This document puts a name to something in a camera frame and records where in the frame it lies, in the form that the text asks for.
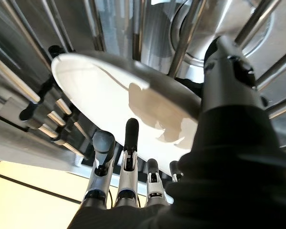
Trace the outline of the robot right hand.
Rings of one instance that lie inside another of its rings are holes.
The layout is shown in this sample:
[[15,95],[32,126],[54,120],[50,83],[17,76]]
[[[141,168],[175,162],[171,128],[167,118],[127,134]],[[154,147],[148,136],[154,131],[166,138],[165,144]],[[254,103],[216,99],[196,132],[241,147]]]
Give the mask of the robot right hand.
[[286,229],[286,153],[256,89],[253,69],[229,37],[204,57],[201,113],[169,206],[97,209],[88,195],[71,229]]

